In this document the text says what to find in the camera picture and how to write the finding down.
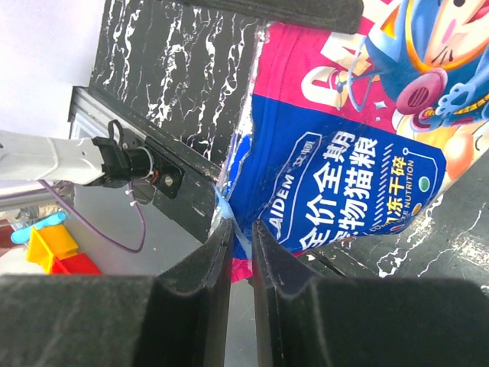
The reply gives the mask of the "pink pet food bag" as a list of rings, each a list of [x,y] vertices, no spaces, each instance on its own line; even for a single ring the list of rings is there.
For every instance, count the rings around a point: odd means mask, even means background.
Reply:
[[[488,149],[488,3],[367,1],[355,34],[275,22],[229,159],[232,280],[261,220],[289,252],[397,234]]]

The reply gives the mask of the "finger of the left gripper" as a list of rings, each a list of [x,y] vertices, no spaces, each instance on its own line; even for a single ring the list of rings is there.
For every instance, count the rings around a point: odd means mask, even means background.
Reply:
[[[358,31],[363,14],[362,0],[186,0],[182,3],[344,34]]]

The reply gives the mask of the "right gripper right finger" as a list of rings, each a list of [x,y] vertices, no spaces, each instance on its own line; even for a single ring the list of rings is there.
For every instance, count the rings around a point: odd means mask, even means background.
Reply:
[[[488,299],[456,278],[326,276],[261,221],[252,268],[261,366],[486,366]]]

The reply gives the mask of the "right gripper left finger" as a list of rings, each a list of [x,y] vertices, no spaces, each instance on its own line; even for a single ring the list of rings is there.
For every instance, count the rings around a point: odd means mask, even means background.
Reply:
[[[221,366],[234,230],[160,275],[4,275],[3,366]]]

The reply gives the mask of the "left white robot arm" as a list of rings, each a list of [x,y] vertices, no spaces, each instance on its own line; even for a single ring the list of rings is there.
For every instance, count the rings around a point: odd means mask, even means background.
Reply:
[[[355,33],[361,21],[361,1],[190,1],[190,6],[231,11],[255,18]],[[121,140],[61,139],[1,132],[1,179],[46,184],[64,180],[84,186],[123,187],[155,171],[146,148],[123,148]]]

